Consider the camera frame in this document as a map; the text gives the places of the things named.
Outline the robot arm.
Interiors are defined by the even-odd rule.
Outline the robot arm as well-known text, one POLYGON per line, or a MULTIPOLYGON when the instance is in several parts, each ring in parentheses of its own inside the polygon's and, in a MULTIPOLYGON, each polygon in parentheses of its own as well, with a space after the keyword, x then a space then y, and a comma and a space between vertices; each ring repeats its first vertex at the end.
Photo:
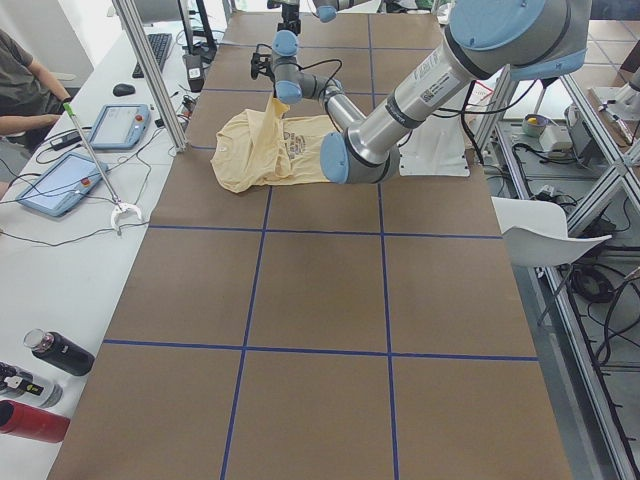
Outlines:
MULTIPOLYGON (((349 10, 366 3, 366 0, 313 0, 313 13, 322 23, 332 21, 339 11, 349 10)), ((268 0, 268 9, 281 9, 282 20, 277 26, 278 31, 290 31, 295 35, 301 33, 299 0, 268 0)))
POLYGON ((557 78, 585 59, 589 1, 459 1, 442 43, 369 115, 335 79, 302 72, 296 34, 278 31, 269 69, 285 104, 314 99, 339 131, 320 147, 323 175, 338 184, 379 183, 397 173, 398 143, 475 80, 508 66, 515 80, 557 78))

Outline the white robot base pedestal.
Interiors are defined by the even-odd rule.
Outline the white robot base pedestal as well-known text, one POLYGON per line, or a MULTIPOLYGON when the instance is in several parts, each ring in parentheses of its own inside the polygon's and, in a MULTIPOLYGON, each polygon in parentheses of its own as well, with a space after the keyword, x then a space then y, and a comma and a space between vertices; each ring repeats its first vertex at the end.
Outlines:
POLYGON ((401 176, 468 177, 465 142, 460 120, 428 118, 413 130, 400 148, 401 176))

